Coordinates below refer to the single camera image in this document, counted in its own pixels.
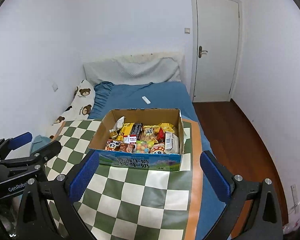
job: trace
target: snack bag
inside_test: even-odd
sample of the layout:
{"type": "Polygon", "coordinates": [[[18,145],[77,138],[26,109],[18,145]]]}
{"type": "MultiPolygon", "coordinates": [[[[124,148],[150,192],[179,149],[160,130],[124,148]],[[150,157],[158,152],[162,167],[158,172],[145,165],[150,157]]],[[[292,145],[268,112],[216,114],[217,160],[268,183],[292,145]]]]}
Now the snack bag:
{"type": "Polygon", "coordinates": [[[162,130],[164,132],[172,132],[174,133],[173,127],[174,125],[172,125],[171,123],[167,123],[167,122],[162,122],[159,125],[156,125],[154,133],[159,133],[160,127],[162,128],[162,130]]]}
{"type": "Polygon", "coordinates": [[[134,144],[120,142],[118,151],[119,152],[132,153],[134,147],[135,147],[134,144]]]}
{"type": "Polygon", "coordinates": [[[120,143],[118,141],[111,140],[111,139],[107,140],[105,150],[117,152],[119,150],[119,144],[120,143]]]}
{"type": "Polygon", "coordinates": [[[140,135],[139,138],[140,141],[145,141],[145,142],[154,142],[154,143],[158,143],[158,141],[155,138],[154,135],[154,126],[152,125],[145,125],[143,127],[143,132],[140,135]]]}
{"type": "Polygon", "coordinates": [[[166,132],[164,152],[179,154],[179,138],[174,133],[166,132]]]}
{"type": "Polygon", "coordinates": [[[124,135],[130,135],[133,125],[134,125],[134,122],[124,123],[123,127],[121,128],[119,135],[117,137],[117,141],[123,141],[124,135]]]}
{"type": "Polygon", "coordinates": [[[123,136],[124,143],[136,144],[137,136],[136,135],[124,135],[123,136]]]}
{"type": "Polygon", "coordinates": [[[125,116],[120,117],[118,119],[118,121],[114,124],[114,127],[112,128],[112,130],[119,131],[123,126],[124,119],[125,119],[125,116]]]}
{"type": "Polygon", "coordinates": [[[110,139],[112,139],[112,140],[114,140],[118,137],[118,133],[116,130],[111,129],[111,130],[109,130],[109,133],[110,133],[110,139]]]}
{"type": "Polygon", "coordinates": [[[157,134],[157,141],[160,143],[160,142],[164,142],[164,140],[165,140],[165,134],[162,128],[160,127],[160,130],[157,134]]]}
{"type": "Polygon", "coordinates": [[[150,153],[154,142],[137,141],[136,153],[150,153]]]}
{"type": "Polygon", "coordinates": [[[164,153],[164,143],[157,143],[151,148],[153,154],[163,154],[164,153]]]}
{"type": "Polygon", "coordinates": [[[142,132],[142,123],[135,123],[131,129],[130,135],[137,136],[137,139],[140,137],[140,134],[142,132]]]}

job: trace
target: wall socket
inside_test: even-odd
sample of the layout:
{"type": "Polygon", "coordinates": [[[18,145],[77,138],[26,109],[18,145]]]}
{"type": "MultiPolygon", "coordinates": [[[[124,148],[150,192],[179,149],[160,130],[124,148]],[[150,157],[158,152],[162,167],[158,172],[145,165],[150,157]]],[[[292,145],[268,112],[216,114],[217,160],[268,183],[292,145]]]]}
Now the wall socket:
{"type": "Polygon", "coordinates": [[[297,214],[299,212],[300,202],[298,200],[298,194],[297,194],[297,186],[296,186],[296,184],[293,184],[291,186],[291,191],[292,191],[292,197],[293,197],[293,203],[294,203],[294,213],[297,214]]]}

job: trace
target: blue gripper pad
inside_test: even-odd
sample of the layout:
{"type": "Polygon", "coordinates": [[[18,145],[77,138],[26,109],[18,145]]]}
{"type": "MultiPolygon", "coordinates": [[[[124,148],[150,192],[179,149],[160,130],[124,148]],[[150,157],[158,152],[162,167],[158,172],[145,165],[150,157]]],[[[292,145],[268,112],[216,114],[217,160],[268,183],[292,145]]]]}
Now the blue gripper pad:
{"type": "Polygon", "coordinates": [[[72,179],[71,175],[68,178],[72,179],[68,188],[68,196],[71,203],[77,202],[81,199],[84,191],[86,190],[93,174],[99,166],[99,153],[96,150],[90,150],[84,159],[76,164],[68,172],[68,175],[74,171],[76,176],[72,179]]]}
{"type": "Polygon", "coordinates": [[[209,156],[205,152],[201,153],[200,155],[200,166],[204,174],[207,176],[208,181],[210,182],[218,199],[221,202],[227,204],[231,198],[230,186],[226,181],[226,179],[221,174],[221,172],[218,170],[216,165],[213,163],[213,161],[209,158],[209,156]]]}
{"type": "Polygon", "coordinates": [[[21,135],[15,137],[15,138],[12,138],[9,141],[8,148],[10,150],[16,150],[16,149],[20,148],[23,145],[26,145],[27,143],[29,143],[31,141],[32,141],[32,134],[29,133],[29,132],[26,132],[24,134],[21,134],[21,135]]]}

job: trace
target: white door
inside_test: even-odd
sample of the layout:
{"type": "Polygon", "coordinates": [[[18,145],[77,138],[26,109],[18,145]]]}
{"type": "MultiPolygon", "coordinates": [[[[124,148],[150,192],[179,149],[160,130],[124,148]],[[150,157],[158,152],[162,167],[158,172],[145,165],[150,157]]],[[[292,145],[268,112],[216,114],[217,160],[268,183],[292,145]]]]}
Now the white door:
{"type": "Polygon", "coordinates": [[[238,6],[231,0],[197,0],[194,102],[228,101],[238,50],[238,6]],[[201,57],[199,46],[202,46],[201,57]]]}

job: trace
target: orange border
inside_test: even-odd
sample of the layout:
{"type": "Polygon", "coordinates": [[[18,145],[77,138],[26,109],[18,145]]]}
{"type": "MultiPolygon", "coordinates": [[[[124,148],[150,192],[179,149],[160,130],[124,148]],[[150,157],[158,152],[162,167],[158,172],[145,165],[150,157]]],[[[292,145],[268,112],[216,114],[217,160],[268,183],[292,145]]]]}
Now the orange border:
{"type": "Polygon", "coordinates": [[[202,198],[202,179],[203,172],[200,167],[200,155],[202,153],[201,134],[197,122],[188,119],[182,119],[184,122],[191,123],[192,139],[192,188],[189,208],[189,217],[186,227],[185,240],[194,240],[199,220],[201,198],[202,198]]]}
{"type": "Polygon", "coordinates": [[[61,133],[61,131],[64,128],[65,125],[66,125],[66,121],[62,121],[62,124],[59,127],[59,129],[58,129],[57,133],[55,134],[55,136],[53,137],[52,141],[55,140],[59,136],[59,134],[61,133]]]}

